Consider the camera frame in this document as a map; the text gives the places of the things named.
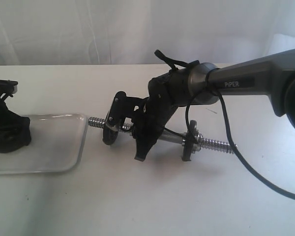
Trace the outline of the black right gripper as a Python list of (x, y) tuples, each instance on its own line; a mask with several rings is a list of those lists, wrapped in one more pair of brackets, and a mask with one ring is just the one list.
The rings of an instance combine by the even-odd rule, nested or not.
[(134, 112), (135, 160), (145, 161), (150, 149), (156, 144), (176, 110), (177, 105), (168, 99), (144, 99), (143, 105)]

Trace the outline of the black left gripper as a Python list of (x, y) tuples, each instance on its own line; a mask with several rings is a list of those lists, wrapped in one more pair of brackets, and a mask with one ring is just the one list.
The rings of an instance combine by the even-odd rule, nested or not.
[[(8, 109), (5, 100), (13, 97), (11, 94), (5, 93), (3, 97), (0, 94), (0, 123), (13, 123), (14, 117)], [(18, 125), (9, 128), (4, 135), (5, 145), (8, 148), (21, 148), (31, 143), (30, 118), (21, 117)]]

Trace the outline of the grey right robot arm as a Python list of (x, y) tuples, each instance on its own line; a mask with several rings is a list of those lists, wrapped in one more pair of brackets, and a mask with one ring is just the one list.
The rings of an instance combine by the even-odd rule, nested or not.
[(295, 128), (295, 49), (218, 68), (193, 61), (152, 78), (133, 119), (135, 159), (144, 161), (177, 108), (211, 105), (218, 95), (265, 95), (274, 113)]

